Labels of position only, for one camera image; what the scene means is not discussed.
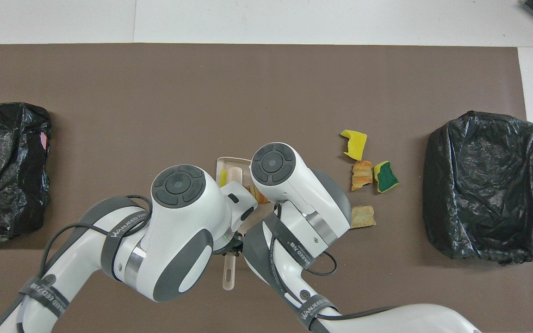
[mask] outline brown mat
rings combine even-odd
[[[40,251],[93,203],[149,194],[175,164],[214,173],[216,158],[250,158],[287,142],[349,191],[343,129],[368,134],[364,158],[389,160],[400,185],[376,195],[377,226],[347,232],[329,251],[331,277],[305,279],[348,314],[437,303],[483,331],[533,331],[533,263],[450,260],[427,241],[421,176],[427,136],[468,110],[525,118],[516,49],[488,47],[211,44],[0,45],[0,102],[53,116],[52,202],[43,229],[0,244],[0,314],[37,271]],[[55,332],[301,332],[294,313],[242,259],[221,288],[213,257],[191,291],[154,304],[95,274]]]

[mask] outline round gray button pad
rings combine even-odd
[[[203,170],[192,165],[165,169],[154,180],[152,195],[166,208],[181,208],[194,203],[205,191]]]
[[[295,154],[291,148],[282,143],[265,145],[252,158],[252,175],[263,185],[283,183],[295,168]]]

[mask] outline white robotic arm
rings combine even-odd
[[[276,209],[245,235],[243,254],[251,270],[318,333],[479,333],[457,312],[438,305],[381,308],[341,315],[303,279],[302,271],[342,236],[351,205],[326,173],[309,169],[284,143],[260,148],[250,165],[256,187]]]
[[[258,206],[241,184],[219,188],[208,173],[192,165],[162,171],[151,194],[149,219],[148,212],[127,197],[91,207],[80,221],[82,227],[0,318],[0,333],[50,332],[89,276],[100,269],[154,302],[178,297],[199,279],[210,255],[222,253],[235,240],[232,226],[237,229]]]

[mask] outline black bag-covered bin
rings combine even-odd
[[[533,261],[533,123],[470,111],[434,131],[423,220],[450,258]]]
[[[49,202],[51,121],[26,103],[0,104],[0,241],[38,230]]]

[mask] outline black velcro strap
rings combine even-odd
[[[123,237],[127,232],[133,229],[139,223],[145,221],[148,213],[145,210],[136,211],[135,213],[125,217],[119,224],[117,224],[108,234],[104,245],[102,245],[102,253],[100,254],[100,264],[102,270],[110,277],[120,281],[116,275],[114,275],[114,259],[116,257],[118,247]]]
[[[30,278],[26,284],[18,291],[38,303],[48,308],[57,318],[59,318],[69,306],[69,301],[57,288],[36,276]]]
[[[304,325],[305,328],[310,330],[311,322],[318,315],[323,308],[334,308],[335,306],[323,297],[322,295],[313,295],[308,298],[305,303],[297,310],[297,318]]]
[[[283,248],[300,264],[303,268],[308,268],[316,259],[307,251],[302,243],[289,231],[287,226],[275,213],[269,214],[263,220],[273,236],[283,245]]]

